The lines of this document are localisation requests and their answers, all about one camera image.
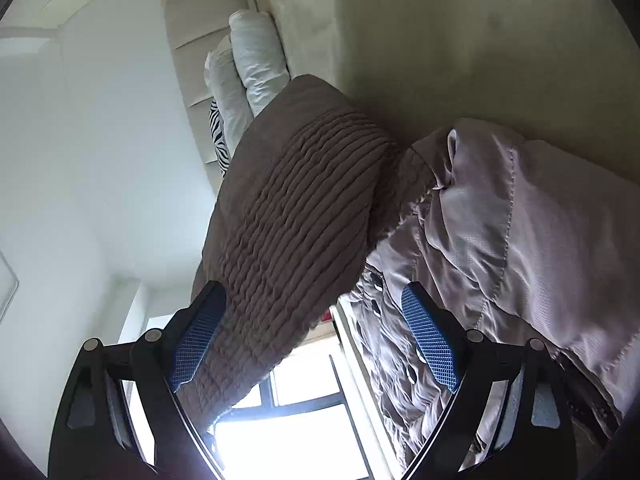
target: zebra print pillow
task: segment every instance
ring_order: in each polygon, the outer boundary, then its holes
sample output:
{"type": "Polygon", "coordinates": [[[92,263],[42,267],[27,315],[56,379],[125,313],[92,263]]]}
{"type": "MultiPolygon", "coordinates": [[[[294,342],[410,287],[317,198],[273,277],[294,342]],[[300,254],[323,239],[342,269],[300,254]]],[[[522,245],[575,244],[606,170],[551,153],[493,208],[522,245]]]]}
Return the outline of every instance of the zebra print pillow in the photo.
{"type": "Polygon", "coordinates": [[[209,126],[211,127],[211,139],[213,139],[213,145],[216,150],[216,155],[218,156],[220,171],[222,172],[222,176],[225,176],[226,170],[229,169],[231,157],[229,156],[229,150],[226,146],[224,124],[222,123],[218,103],[215,99],[211,100],[209,126]]]}

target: bedding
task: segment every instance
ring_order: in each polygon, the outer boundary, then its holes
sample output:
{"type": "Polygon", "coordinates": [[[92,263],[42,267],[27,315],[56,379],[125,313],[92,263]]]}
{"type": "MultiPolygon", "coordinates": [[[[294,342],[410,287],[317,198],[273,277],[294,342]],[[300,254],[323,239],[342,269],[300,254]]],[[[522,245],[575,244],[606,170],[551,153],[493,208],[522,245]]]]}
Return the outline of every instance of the bedding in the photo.
{"type": "MultiPolygon", "coordinates": [[[[404,150],[312,76],[261,112],[235,157],[193,290],[218,280],[228,307],[194,381],[178,391],[199,431],[348,292],[407,464],[450,396],[399,310],[414,280],[466,328],[510,344],[545,341],[602,433],[615,430],[640,386],[638,186],[478,120],[404,150]]],[[[497,406],[494,397],[471,462],[497,406]]]]}
{"type": "Polygon", "coordinates": [[[220,108],[218,108],[218,103],[215,99],[211,100],[211,106],[209,108],[209,127],[211,129],[213,146],[216,150],[216,160],[220,166],[220,173],[224,177],[226,170],[229,169],[231,156],[229,155],[229,148],[226,146],[224,126],[222,123],[222,117],[220,117],[220,108]]]}
{"type": "Polygon", "coordinates": [[[229,27],[236,67],[256,116],[290,81],[280,38],[265,12],[237,10],[229,27]]]}
{"type": "Polygon", "coordinates": [[[228,35],[207,55],[204,80],[218,105],[225,143],[231,158],[242,134],[254,120],[254,115],[236,70],[228,35]]]}

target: window frame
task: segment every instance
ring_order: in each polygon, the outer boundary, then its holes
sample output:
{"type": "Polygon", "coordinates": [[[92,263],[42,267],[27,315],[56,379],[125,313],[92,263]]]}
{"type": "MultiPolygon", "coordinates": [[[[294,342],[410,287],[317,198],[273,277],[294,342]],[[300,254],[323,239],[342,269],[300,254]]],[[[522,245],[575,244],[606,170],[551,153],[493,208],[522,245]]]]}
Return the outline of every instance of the window frame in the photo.
{"type": "Polygon", "coordinates": [[[273,385],[271,382],[273,374],[270,373],[267,378],[261,380],[260,383],[258,383],[260,385],[260,406],[251,406],[247,408],[231,408],[224,415],[220,416],[215,425],[219,422],[239,422],[245,420],[262,420],[265,418],[300,415],[302,413],[316,412],[343,404],[347,412],[347,416],[349,417],[353,436],[356,438],[356,443],[358,444],[358,449],[360,450],[360,456],[362,457],[365,468],[367,469],[367,476],[354,480],[374,480],[374,476],[369,465],[369,460],[367,459],[367,455],[364,451],[360,435],[358,434],[358,430],[353,420],[353,415],[351,415],[351,410],[349,408],[347,398],[344,395],[344,390],[342,389],[340,377],[338,377],[338,371],[335,367],[334,358],[332,355],[329,355],[328,357],[331,362],[331,368],[334,372],[335,381],[338,384],[338,392],[329,394],[327,396],[316,397],[315,399],[302,400],[301,402],[294,402],[292,404],[276,406],[275,398],[273,395],[273,385]]]}

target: brown knit blanket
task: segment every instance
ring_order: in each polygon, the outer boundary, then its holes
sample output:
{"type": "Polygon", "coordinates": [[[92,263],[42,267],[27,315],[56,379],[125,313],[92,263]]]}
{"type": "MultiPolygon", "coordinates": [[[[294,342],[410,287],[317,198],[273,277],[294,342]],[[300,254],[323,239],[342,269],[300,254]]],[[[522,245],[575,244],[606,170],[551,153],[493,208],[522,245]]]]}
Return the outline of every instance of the brown knit blanket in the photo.
{"type": "Polygon", "coordinates": [[[414,156],[401,160],[388,135],[312,76],[256,117],[220,189],[194,282],[197,294],[217,280],[228,297],[194,380],[178,391],[200,433],[353,288],[401,206],[425,193],[415,164],[426,166],[414,156]]]}

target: white pillow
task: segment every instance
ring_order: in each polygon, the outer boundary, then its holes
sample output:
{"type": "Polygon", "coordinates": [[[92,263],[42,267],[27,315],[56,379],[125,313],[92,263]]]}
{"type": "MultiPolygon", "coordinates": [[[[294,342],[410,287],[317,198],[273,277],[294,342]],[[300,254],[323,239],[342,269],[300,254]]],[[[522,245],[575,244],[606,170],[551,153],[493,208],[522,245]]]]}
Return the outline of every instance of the white pillow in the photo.
{"type": "Polygon", "coordinates": [[[229,36],[225,36],[204,65],[204,81],[218,103],[226,145],[231,156],[254,115],[238,76],[229,36]]]}
{"type": "Polygon", "coordinates": [[[237,10],[229,27],[236,67],[256,116],[291,80],[280,38],[264,12],[237,10]]]}

